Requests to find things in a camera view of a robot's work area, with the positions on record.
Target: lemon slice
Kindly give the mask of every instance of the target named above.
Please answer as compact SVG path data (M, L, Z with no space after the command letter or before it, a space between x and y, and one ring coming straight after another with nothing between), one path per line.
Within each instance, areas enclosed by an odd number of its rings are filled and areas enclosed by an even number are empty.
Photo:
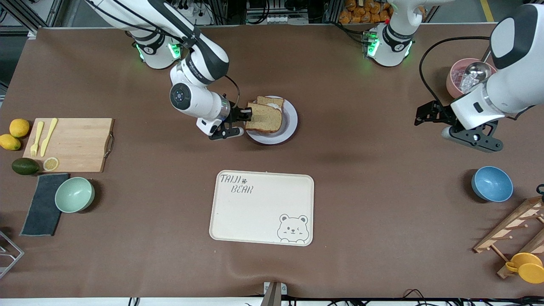
M50 157L44 161L44 170L53 171L59 166L59 160L55 157Z

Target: brown table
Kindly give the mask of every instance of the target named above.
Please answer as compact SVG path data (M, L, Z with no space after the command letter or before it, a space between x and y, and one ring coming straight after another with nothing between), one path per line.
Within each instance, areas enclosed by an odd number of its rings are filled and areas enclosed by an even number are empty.
M501 259L471 248L544 181L544 108L502 120L496 137L505 148L494 154L442 139L444 125L413 125L416 108L431 99L417 71L423 51L492 27L424 25L394 68L363 59L333 26L205 29L227 52L244 103L279 95L295 106L298 131L278 146L208 140L170 105L169 70L141 63L120 30L40 30L24 48L0 131L13 118L113 117L116 143L104 173L82 174L96 186L93 206L63 214L53 237L16 235L36 178L11 171L22 152L0 153L0 224L26 252L1 280L0 296L246 296L269 280L299 297L399 297L408 288L426 297L541 294L519 277L499 279ZM429 82L446 97L448 67L485 48L436 48L425 63ZM236 97L226 79L210 89ZM514 181L506 203L482 203L470 191L474 169L486 165ZM211 239L215 176L224 169L313 177L311 245ZM497 245L518 251L541 228L530 225Z

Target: knife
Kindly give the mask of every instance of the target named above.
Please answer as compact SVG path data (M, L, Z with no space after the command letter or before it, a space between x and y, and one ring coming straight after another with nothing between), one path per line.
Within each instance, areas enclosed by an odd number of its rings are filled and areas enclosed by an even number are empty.
M40 156L41 157L43 157L45 155L45 150L47 149L47 144L49 144L49 140L51 139L51 134L53 133L53 130L57 126L58 121L59 121L59 119L57 119L57 118L53 118L53 120L51 120L51 125L49 126L49 131L47 131L47 137L41 143L41 148L40 148Z

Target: green avocado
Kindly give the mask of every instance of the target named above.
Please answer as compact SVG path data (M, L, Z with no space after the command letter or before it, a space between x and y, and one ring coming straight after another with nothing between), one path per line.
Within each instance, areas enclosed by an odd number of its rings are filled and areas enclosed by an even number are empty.
M11 168L15 173L30 175L38 172L40 170L40 165L31 158L22 157L14 160L13 163L11 163Z

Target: yellow tape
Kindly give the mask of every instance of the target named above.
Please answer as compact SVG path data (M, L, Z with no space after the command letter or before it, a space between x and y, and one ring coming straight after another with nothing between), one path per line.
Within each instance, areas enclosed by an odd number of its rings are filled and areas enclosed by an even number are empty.
M487 22L495 22L493 19L493 14L491 14L491 9L489 8L489 3L487 0L480 0L481 8L484 10L485 19Z

